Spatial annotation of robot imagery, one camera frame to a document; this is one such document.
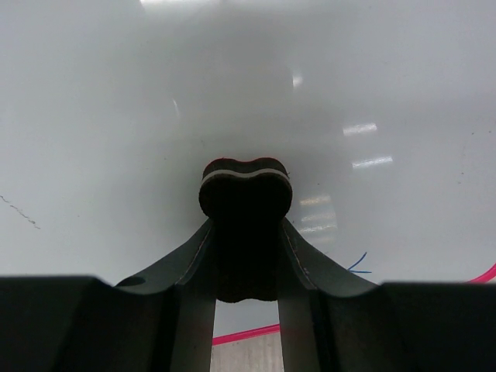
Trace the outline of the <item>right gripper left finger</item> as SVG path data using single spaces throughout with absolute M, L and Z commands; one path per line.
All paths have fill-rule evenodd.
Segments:
M 3 371 L 207 371 L 215 313 L 211 222 L 145 270 L 3 277 Z

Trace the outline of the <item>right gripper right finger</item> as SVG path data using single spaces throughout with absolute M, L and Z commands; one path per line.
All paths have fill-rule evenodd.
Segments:
M 279 228 L 287 371 L 493 371 L 492 284 L 373 284 Z

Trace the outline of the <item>red bone-shaped eraser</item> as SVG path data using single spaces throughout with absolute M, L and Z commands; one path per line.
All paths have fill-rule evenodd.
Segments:
M 272 157 L 219 158 L 205 167 L 198 200 L 214 225 L 218 300 L 276 300 L 278 230 L 292 197 L 289 174 Z

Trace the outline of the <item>pink framed whiteboard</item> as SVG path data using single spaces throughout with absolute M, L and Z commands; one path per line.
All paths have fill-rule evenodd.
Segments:
M 1 3 L 3 275 L 148 267 L 220 157 L 361 277 L 494 281 L 495 3 Z

